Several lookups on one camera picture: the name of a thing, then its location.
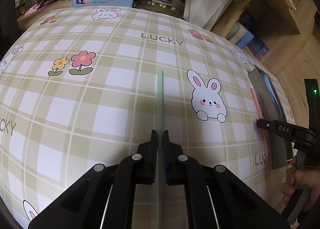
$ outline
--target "white flower pot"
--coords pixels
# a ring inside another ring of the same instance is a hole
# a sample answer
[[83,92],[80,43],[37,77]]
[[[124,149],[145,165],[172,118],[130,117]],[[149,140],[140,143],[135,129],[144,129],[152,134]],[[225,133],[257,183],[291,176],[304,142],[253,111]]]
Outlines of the white flower pot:
[[233,0],[186,0],[183,18],[210,31]]

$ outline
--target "pink bunny ears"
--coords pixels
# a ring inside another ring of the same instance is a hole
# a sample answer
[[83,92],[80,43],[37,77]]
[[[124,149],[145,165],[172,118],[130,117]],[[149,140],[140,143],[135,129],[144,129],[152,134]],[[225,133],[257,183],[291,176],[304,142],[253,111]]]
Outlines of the pink bunny ears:
[[105,8],[98,8],[98,9],[96,10],[97,13],[103,13],[103,12],[119,12],[119,11],[121,11],[121,9],[119,9],[119,8],[110,9],[110,10],[108,10],[108,11],[107,11]]
[[30,203],[28,201],[26,201],[26,200],[23,201],[23,207],[24,207],[24,211],[26,212],[26,215],[30,221],[38,215],[38,213],[30,205]]
[[16,56],[18,53],[20,53],[23,50],[23,47],[17,49],[20,44],[17,44],[12,51],[10,52],[11,55]]
[[221,84],[220,84],[220,81],[218,81],[217,79],[215,78],[212,78],[208,81],[208,85],[206,86],[204,84],[204,81],[203,79],[200,77],[200,75],[198,73],[196,73],[194,70],[190,69],[187,71],[187,76],[188,76],[188,79],[191,83],[191,85],[194,87],[194,88],[197,88],[197,87],[203,87],[203,88],[211,88],[212,90],[214,90],[216,93],[219,93],[220,90],[221,90]]

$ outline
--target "flower cartoon print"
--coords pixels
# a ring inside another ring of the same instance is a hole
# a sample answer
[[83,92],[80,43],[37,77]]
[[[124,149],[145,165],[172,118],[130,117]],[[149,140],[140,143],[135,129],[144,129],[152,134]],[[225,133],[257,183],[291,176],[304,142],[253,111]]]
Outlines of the flower cartoon print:
[[207,41],[207,42],[210,42],[210,43],[213,43],[213,41],[211,40],[211,38],[209,36],[206,36],[206,35],[202,35],[202,37]]
[[79,67],[77,68],[71,68],[69,70],[69,73],[71,75],[86,75],[89,74],[91,71],[93,71],[93,68],[86,67],[84,69],[81,69],[82,66],[90,66],[92,64],[92,59],[95,58],[96,54],[94,52],[87,52],[87,51],[80,51],[79,54],[73,55],[71,57],[71,60],[73,61],[72,66],[73,67]]
[[60,75],[63,71],[62,69],[64,69],[64,67],[69,63],[70,61],[67,59],[67,57],[62,57],[61,59],[56,59],[53,62],[53,66],[52,69],[48,72],[49,76],[58,76]]
[[61,16],[54,17],[54,18],[51,19],[51,21],[50,21],[49,23],[50,23],[50,24],[51,24],[51,23],[54,23],[54,22],[56,22],[59,18],[61,18]]
[[203,38],[201,37],[201,33],[197,32],[196,30],[193,30],[193,29],[192,30],[188,29],[188,31],[191,32],[191,34],[194,38],[197,38],[199,40],[203,40]]
[[45,23],[51,21],[52,19],[54,19],[54,16],[49,16],[49,17],[48,17],[47,19],[45,19],[42,23],[40,23],[40,25],[41,25],[41,24],[45,24]]

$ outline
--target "pink flower print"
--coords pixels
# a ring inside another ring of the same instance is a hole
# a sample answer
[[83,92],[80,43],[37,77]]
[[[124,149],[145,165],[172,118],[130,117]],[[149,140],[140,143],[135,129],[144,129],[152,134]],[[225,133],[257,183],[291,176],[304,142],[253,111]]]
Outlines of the pink flower print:
[[81,51],[79,54],[73,55],[71,60],[73,61],[73,67],[79,67],[80,65],[89,66],[92,64],[92,59],[96,56],[94,52]]
[[79,67],[79,69],[71,68],[69,73],[71,75],[86,75],[93,71],[93,68],[86,67],[81,70],[82,66],[89,66],[92,64],[92,59],[96,56],[94,52],[80,51],[79,54],[73,55],[71,60],[73,61],[73,67]]
[[194,38],[197,38],[199,40],[203,40],[201,33],[197,32],[196,30],[193,30],[193,29],[192,30],[188,29],[188,31],[191,32],[191,34]]
[[50,17],[48,17],[45,21],[46,22],[49,22],[50,20],[52,20],[54,18],[54,16],[50,16]]

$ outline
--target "finger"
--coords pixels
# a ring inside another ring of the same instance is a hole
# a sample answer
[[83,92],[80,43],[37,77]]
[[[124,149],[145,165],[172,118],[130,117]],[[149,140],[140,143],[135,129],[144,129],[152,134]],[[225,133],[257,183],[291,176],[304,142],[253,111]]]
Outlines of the finger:
[[295,191],[295,187],[294,186],[291,186],[287,183],[283,183],[281,185],[281,193],[284,194],[284,195],[289,195],[291,196]]
[[286,173],[287,173],[286,182],[290,185],[296,184],[296,178],[295,178],[296,170],[297,170],[297,168],[294,166],[294,167],[287,169],[287,171],[286,171]]
[[295,157],[291,160],[290,162],[291,166],[294,166],[297,164],[297,156],[295,155]]
[[314,203],[309,199],[308,202],[305,204],[301,212],[308,212],[313,207]]
[[284,196],[282,197],[282,202],[283,202],[283,203],[288,203],[288,202],[290,201],[290,199],[291,199],[291,196],[284,195]]
[[320,187],[320,171],[298,169],[295,172],[295,179],[302,185],[315,189]]

